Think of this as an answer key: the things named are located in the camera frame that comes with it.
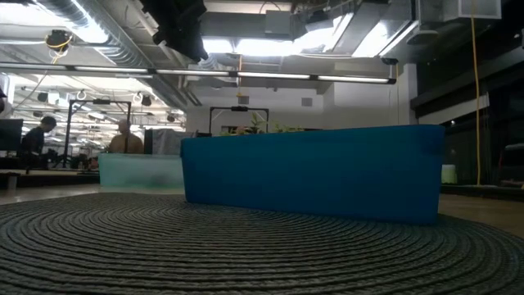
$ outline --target blue planter box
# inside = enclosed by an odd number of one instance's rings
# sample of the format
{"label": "blue planter box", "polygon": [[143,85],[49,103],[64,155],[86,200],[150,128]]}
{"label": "blue planter box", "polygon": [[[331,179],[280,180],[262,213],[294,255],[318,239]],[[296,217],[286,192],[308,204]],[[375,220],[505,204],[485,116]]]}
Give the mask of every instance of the blue planter box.
{"label": "blue planter box", "polygon": [[436,222],[444,128],[410,125],[188,138],[189,202]]}

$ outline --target air vent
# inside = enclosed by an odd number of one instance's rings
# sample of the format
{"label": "air vent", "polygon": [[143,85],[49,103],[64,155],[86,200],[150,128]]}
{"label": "air vent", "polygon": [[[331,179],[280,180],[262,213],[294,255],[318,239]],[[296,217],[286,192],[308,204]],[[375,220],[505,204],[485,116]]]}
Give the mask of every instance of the air vent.
{"label": "air vent", "polygon": [[313,106],[313,98],[302,98],[302,106],[303,107],[312,107]]}
{"label": "air vent", "polygon": [[248,105],[249,104],[249,97],[248,96],[240,96],[240,97],[238,97],[238,104],[239,105]]}

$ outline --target floor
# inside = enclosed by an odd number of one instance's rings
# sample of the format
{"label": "floor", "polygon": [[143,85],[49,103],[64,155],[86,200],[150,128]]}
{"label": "floor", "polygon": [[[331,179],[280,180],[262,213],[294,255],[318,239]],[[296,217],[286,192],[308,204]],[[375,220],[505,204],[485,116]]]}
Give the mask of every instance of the floor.
{"label": "floor", "polygon": [[[9,194],[0,190],[0,205],[13,202],[27,202],[55,197],[69,197],[86,193],[101,192],[99,185],[75,185],[49,188],[19,188]],[[137,191],[134,193],[180,194],[181,190]],[[467,220],[474,220],[493,225],[499,229],[524,238],[524,202],[511,202],[480,197],[441,195],[439,212]]]}

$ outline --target metal frame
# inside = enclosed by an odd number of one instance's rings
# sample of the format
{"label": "metal frame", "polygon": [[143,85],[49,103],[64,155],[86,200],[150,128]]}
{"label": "metal frame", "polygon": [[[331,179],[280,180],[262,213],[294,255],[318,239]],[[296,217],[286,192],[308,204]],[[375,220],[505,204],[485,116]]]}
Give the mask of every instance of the metal frame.
{"label": "metal frame", "polygon": [[49,75],[130,75],[135,78],[151,75],[177,75],[202,77],[231,77],[249,79],[289,79],[301,81],[341,82],[360,84],[395,84],[396,79],[391,77],[368,77],[349,75],[324,75],[301,73],[252,72],[243,70],[189,70],[189,69],[154,69],[154,68],[125,68],[115,66],[73,66],[48,65],[34,63],[0,62],[0,70],[17,70],[20,73],[47,72]]}
{"label": "metal frame", "polygon": [[[83,103],[83,104],[85,104],[86,102],[92,102],[94,105],[97,105],[97,104],[106,104],[107,105],[107,104],[112,104],[112,103],[126,104],[126,105],[128,105],[128,117],[127,117],[128,122],[131,119],[131,102],[112,102],[112,101],[106,101],[106,100],[101,100],[101,99],[92,99],[92,100],[73,99],[73,100],[70,100],[69,101],[69,111],[68,111],[68,114],[67,114],[67,128],[65,130],[64,162],[62,164],[63,168],[66,167],[65,163],[66,163],[66,159],[67,159],[67,153],[68,153],[68,150],[69,150],[69,136],[70,136],[70,131],[71,131],[71,118],[76,113],[76,110],[73,111],[73,105],[75,103],[77,103],[77,102],[78,103]],[[124,153],[128,153],[128,141],[129,141],[129,138],[126,138]]]}
{"label": "metal frame", "polygon": [[211,133],[211,127],[213,126],[213,111],[214,110],[230,110],[230,111],[239,111],[242,109],[243,111],[265,111],[265,118],[266,122],[268,124],[265,125],[265,133],[269,132],[269,109],[267,108],[249,108],[249,107],[210,107],[210,129],[209,133]]}

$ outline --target yellow cable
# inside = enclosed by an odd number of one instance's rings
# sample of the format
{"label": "yellow cable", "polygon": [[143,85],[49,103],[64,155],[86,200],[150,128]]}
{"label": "yellow cable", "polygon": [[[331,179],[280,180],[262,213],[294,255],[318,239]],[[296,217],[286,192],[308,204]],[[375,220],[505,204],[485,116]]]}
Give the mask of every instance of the yellow cable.
{"label": "yellow cable", "polygon": [[477,91],[477,185],[481,185],[481,87],[478,78],[477,36],[475,34],[475,5],[472,0],[472,39],[473,39],[473,69],[475,71],[475,88]]}
{"label": "yellow cable", "polygon": [[[238,71],[242,71],[242,54],[240,55],[240,58],[239,58]],[[240,96],[242,96],[242,77],[238,77],[237,97],[239,98]]]}
{"label": "yellow cable", "polygon": [[62,43],[60,45],[49,45],[49,44],[47,44],[47,36],[46,36],[46,38],[43,41],[46,43],[46,45],[49,48],[61,48],[61,47],[64,47],[65,45],[69,44],[69,42],[71,42],[72,38],[73,38],[73,35],[71,35],[67,41],[65,41],[64,43]]}

